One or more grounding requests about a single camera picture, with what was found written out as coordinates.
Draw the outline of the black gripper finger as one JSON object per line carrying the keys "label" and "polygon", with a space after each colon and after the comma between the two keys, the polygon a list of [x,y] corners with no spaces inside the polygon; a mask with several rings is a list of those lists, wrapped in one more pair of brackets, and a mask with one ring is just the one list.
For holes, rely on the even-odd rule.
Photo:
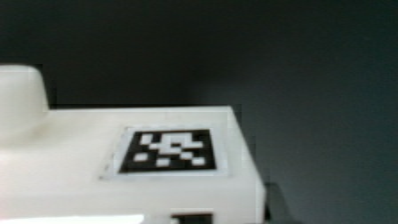
{"label": "black gripper finger", "polygon": [[282,190],[273,182],[264,184],[266,187],[266,202],[264,202],[264,223],[287,224],[291,214],[286,205]]}

